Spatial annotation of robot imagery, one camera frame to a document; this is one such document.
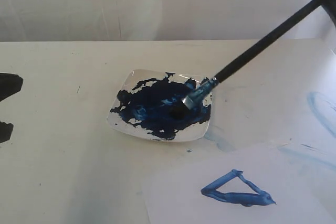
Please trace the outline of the black paintbrush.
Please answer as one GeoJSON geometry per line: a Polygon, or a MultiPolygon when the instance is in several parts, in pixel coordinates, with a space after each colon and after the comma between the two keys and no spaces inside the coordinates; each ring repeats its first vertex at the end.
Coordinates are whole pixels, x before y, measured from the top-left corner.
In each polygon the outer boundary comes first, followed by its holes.
{"type": "Polygon", "coordinates": [[[242,67],[247,65],[251,60],[257,57],[261,52],[263,52],[281,36],[287,33],[290,29],[295,27],[295,25],[301,22],[320,5],[320,0],[312,0],[303,8],[299,9],[282,24],[267,34],[264,38],[256,42],[253,46],[230,62],[216,75],[210,79],[206,79],[198,88],[187,94],[183,99],[181,99],[172,107],[169,115],[176,120],[181,120],[184,118],[185,115],[189,113],[189,111],[198,106],[203,101],[203,99],[220,83],[224,82],[242,67]]]}

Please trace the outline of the white paper sheet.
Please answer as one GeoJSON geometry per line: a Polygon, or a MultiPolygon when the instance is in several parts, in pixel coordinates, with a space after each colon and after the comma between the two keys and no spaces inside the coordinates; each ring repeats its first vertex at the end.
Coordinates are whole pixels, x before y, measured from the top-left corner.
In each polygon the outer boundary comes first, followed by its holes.
{"type": "Polygon", "coordinates": [[[334,223],[276,149],[257,145],[143,182],[151,223],[334,223]]]}

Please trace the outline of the white backdrop curtain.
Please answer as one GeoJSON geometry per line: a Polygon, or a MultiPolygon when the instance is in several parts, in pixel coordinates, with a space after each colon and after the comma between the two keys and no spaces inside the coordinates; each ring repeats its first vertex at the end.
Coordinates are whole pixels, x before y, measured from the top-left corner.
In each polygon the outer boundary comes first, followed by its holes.
{"type": "Polygon", "coordinates": [[[1,41],[259,39],[310,0],[1,0],[1,41]]]}

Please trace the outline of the white square paint plate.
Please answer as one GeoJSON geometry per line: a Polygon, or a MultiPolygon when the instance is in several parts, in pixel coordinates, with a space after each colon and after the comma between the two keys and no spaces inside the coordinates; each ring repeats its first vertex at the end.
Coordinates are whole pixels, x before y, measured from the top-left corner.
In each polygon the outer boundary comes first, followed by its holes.
{"type": "Polygon", "coordinates": [[[209,126],[212,95],[181,120],[172,105],[200,86],[203,76],[136,69],[129,73],[109,111],[109,125],[124,134],[154,141],[189,142],[209,126]]]}

